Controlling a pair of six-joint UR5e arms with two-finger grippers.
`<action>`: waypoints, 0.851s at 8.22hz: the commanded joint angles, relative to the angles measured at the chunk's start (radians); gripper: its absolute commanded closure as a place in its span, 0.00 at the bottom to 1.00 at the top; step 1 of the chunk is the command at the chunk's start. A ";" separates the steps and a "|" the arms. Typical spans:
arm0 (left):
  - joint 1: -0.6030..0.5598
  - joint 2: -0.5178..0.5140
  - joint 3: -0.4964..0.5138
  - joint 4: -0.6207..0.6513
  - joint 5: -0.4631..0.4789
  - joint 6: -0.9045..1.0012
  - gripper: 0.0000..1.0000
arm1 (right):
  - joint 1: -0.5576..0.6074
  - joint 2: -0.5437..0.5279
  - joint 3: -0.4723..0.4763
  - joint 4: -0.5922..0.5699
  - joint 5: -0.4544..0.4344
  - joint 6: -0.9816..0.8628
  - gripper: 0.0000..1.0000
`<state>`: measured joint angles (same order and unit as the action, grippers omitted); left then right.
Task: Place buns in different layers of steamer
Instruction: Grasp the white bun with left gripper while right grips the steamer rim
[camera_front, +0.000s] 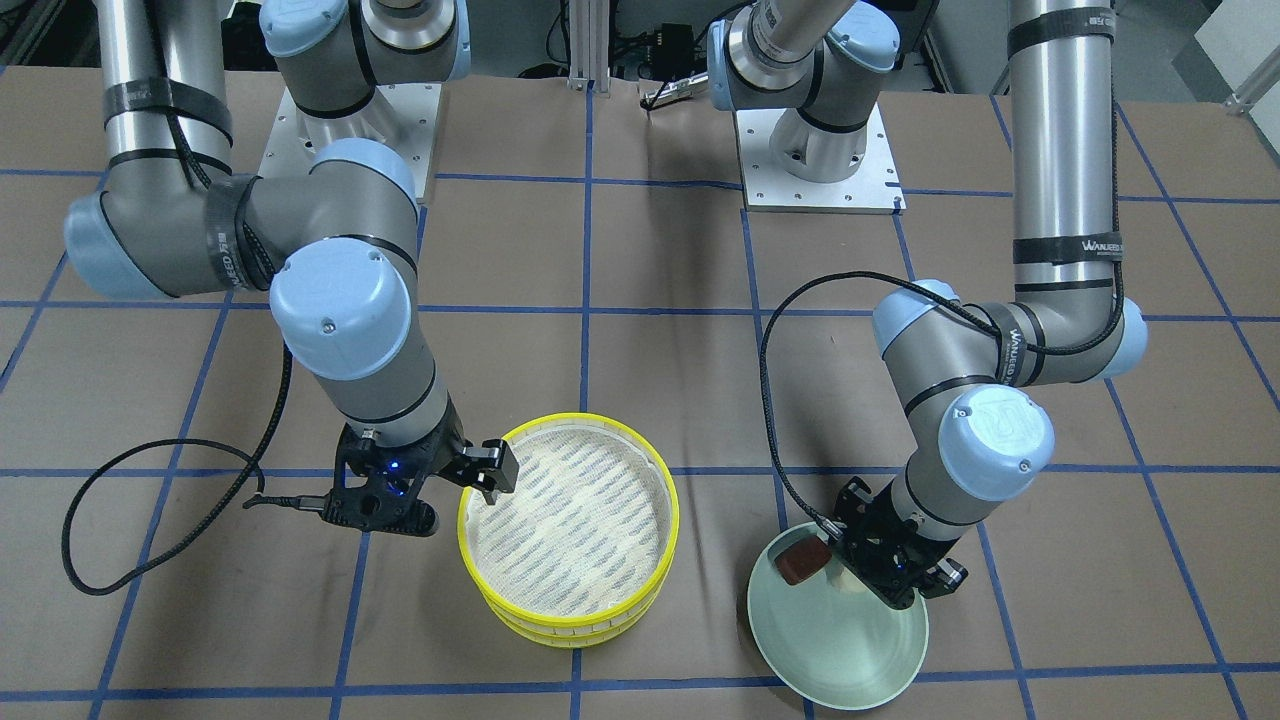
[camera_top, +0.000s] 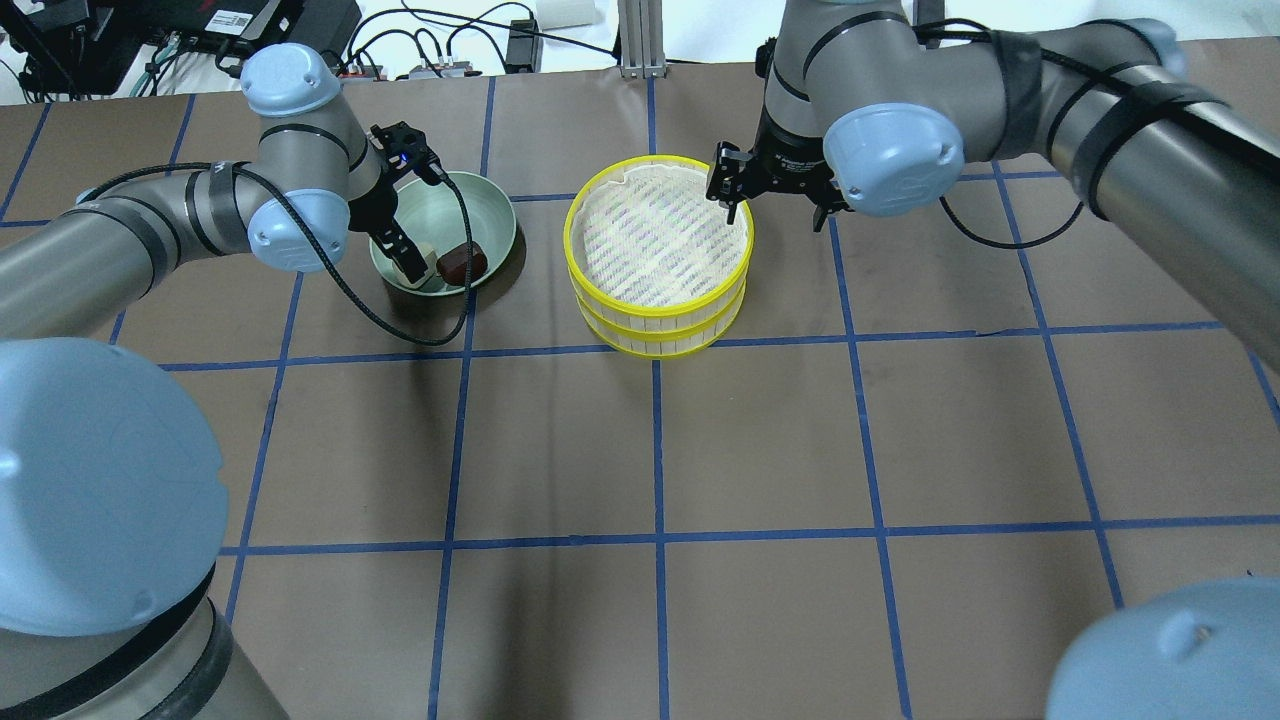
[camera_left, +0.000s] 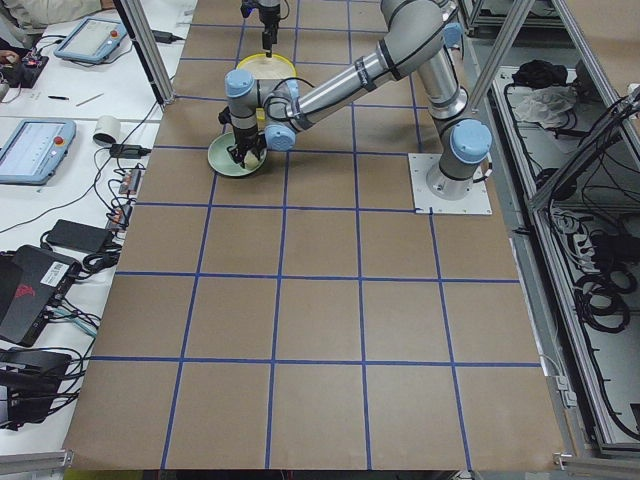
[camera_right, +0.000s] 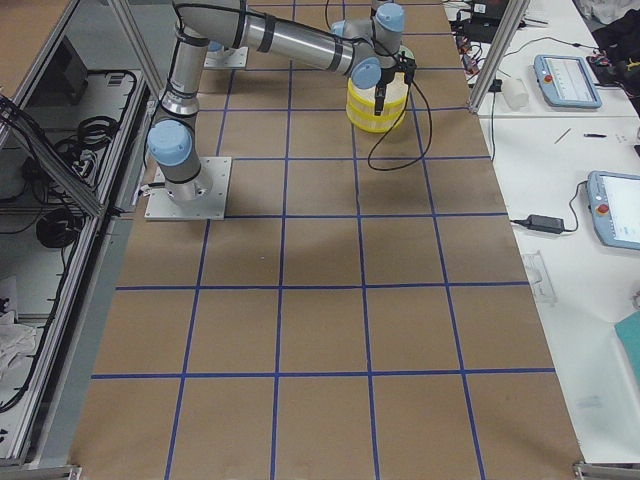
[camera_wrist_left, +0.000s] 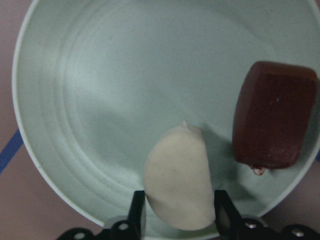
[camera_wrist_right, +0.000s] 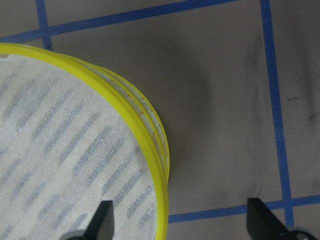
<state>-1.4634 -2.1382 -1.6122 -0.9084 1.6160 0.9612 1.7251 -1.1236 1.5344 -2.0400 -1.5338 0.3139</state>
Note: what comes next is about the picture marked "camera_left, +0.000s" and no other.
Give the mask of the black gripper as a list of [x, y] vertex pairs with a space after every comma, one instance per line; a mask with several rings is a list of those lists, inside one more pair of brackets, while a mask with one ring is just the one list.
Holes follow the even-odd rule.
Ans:
[[277, 35], [278, 35], [278, 18], [266, 18], [262, 20], [264, 30], [262, 33], [262, 45], [270, 46], [266, 50], [267, 56], [272, 56], [273, 49], [271, 46], [277, 43]]
[[243, 165], [243, 156], [252, 151], [258, 161], [263, 161], [266, 157], [266, 140], [259, 137], [258, 127], [253, 125], [249, 128], [239, 128], [233, 126], [235, 143], [228, 148], [228, 153], [236, 165]]

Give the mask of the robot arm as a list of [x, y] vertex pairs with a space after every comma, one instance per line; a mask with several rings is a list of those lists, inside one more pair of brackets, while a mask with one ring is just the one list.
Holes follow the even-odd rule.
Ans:
[[265, 55], [270, 58], [273, 54], [273, 46], [278, 42], [281, 2], [279, 0], [258, 0], [256, 9], [263, 25], [262, 48]]
[[250, 175], [268, 153], [292, 150], [300, 133], [344, 107], [417, 77], [441, 145], [426, 186], [445, 201], [468, 196], [483, 180], [479, 169], [493, 138], [484, 123], [469, 115], [468, 92], [447, 44], [457, 6], [452, 1], [383, 1], [380, 11], [385, 32], [373, 50], [319, 84], [296, 75], [269, 78], [246, 68], [229, 71], [219, 121], [231, 132], [220, 159], [240, 175]]

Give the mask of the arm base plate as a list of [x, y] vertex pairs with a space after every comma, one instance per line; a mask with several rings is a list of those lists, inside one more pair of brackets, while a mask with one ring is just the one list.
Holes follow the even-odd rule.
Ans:
[[409, 173], [417, 214], [490, 216], [493, 211], [480, 165], [467, 180], [452, 180], [439, 168], [440, 154], [409, 153]]

